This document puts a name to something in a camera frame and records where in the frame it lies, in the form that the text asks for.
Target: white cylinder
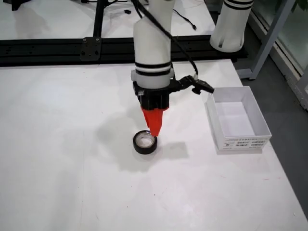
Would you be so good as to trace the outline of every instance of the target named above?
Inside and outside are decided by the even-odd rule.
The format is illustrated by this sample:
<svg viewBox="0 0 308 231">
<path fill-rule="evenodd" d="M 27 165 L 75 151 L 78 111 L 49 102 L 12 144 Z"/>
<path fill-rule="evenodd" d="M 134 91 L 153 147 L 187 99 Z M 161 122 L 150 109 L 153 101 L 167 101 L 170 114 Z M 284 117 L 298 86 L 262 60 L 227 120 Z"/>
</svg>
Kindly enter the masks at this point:
<svg viewBox="0 0 308 231">
<path fill-rule="evenodd" d="M 239 51 L 253 0 L 224 0 L 217 25 L 210 39 L 213 48 L 222 52 Z"/>
<path fill-rule="evenodd" d="M 171 31 L 174 2 L 175 0 L 149 1 L 149 12 L 168 32 Z M 134 47 L 136 73 L 145 76 L 144 81 L 137 78 L 137 84 L 149 89 L 168 86 L 172 74 L 171 41 L 146 16 L 134 25 Z"/>
</svg>

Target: gray floor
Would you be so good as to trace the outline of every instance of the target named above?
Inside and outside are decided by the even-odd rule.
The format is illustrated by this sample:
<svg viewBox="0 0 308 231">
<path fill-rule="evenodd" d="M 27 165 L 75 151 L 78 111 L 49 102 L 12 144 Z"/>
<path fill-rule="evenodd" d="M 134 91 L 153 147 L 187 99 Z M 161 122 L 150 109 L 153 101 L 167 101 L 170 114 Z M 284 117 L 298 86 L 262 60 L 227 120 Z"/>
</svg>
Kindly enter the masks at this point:
<svg viewBox="0 0 308 231">
<path fill-rule="evenodd" d="M 212 13 L 214 22 L 218 14 Z M 247 26 L 245 48 L 248 62 L 256 56 L 261 42 Z M 243 67 L 238 61 L 235 67 Z M 268 57 L 256 80 L 243 79 L 250 86 L 273 134 L 271 144 L 308 219 L 308 112 L 294 93 L 274 61 Z"/>
</svg>

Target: black connector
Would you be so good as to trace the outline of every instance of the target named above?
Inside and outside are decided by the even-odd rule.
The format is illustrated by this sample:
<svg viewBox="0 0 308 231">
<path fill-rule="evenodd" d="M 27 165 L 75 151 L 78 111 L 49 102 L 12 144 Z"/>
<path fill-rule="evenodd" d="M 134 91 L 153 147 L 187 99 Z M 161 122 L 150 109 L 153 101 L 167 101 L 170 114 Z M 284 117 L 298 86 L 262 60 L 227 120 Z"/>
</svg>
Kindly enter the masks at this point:
<svg viewBox="0 0 308 231">
<path fill-rule="evenodd" d="M 140 105 L 145 110 L 167 109 L 169 108 L 169 98 L 170 94 L 187 89 L 193 86 L 193 93 L 200 95 L 201 91 L 206 91 L 209 93 L 214 92 L 207 82 L 200 79 L 194 79 L 192 76 L 186 76 L 181 80 L 176 80 L 175 77 L 171 79 L 168 87 L 160 89 L 145 89 L 138 86 L 136 81 L 133 81 L 133 88 L 135 95 L 138 97 Z"/>
</svg>

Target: black tape roll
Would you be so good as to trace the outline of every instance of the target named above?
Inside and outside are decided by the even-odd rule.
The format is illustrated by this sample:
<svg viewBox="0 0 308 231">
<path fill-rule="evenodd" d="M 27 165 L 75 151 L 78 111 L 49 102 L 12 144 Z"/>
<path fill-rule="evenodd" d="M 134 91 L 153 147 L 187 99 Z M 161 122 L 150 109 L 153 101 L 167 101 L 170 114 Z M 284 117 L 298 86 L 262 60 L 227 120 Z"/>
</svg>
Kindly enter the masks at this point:
<svg viewBox="0 0 308 231">
<path fill-rule="evenodd" d="M 151 135 L 150 131 L 140 131 L 133 138 L 136 152 L 142 155 L 153 153 L 157 148 L 157 137 Z"/>
</svg>

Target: wire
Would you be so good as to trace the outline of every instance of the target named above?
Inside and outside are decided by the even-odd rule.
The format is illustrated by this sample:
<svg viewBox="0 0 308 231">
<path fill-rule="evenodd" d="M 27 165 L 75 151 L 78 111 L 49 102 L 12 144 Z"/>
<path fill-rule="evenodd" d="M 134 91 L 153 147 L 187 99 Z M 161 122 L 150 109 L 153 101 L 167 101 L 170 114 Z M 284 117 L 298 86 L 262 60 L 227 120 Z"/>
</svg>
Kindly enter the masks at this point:
<svg viewBox="0 0 308 231">
<path fill-rule="evenodd" d="M 199 71 L 196 66 L 196 63 L 193 61 L 193 59 L 189 56 L 189 54 L 184 50 L 184 48 L 180 45 L 180 43 L 168 32 L 164 29 L 164 27 L 154 18 L 154 16 L 147 11 L 147 9 L 139 2 L 139 0 L 131 0 L 132 2 L 136 3 L 136 6 L 138 9 L 157 27 L 159 28 L 169 39 L 171 39 L 177 47 L 180 49 L 180 51 L 185 55 L 187 60 L 191 63 L 191 65 L 194 68 L 194 71 L 196 73 L 196 77 L 198 77 Z"/>
<path fill-rule="evenodd" d="M 193 28 L 194 30 L 197 30 L 196 25 L 193 24 L 188 18 L 184 17 L 183 15 L 181 15 L 178 11 L 176 11 L 176 10 L 174 10 L 174 9 L 173 9 L 173 11 L 174 11 L 175 13 L 177 13 L 177 15 L 180 16 L 182 19 L 184 19 L 186 22 L 188 22 L 190 25 L 192 25 L 192 28 Z"/>
<path fill-rule="evenodd" d="M 137 14 L 139 15 L 139 17 L 142 18 L 142 15 L 141 15 L 141 13 L 140 13 L 140 11 L 138 9 L 138 6 L 137 6 L 138 4 L 140 4 L 140 2 L 135 2 L 134 0 L 131 0 L 131 2 L 133 3 L 134 8 L 135 8 Z"/>
</svg>

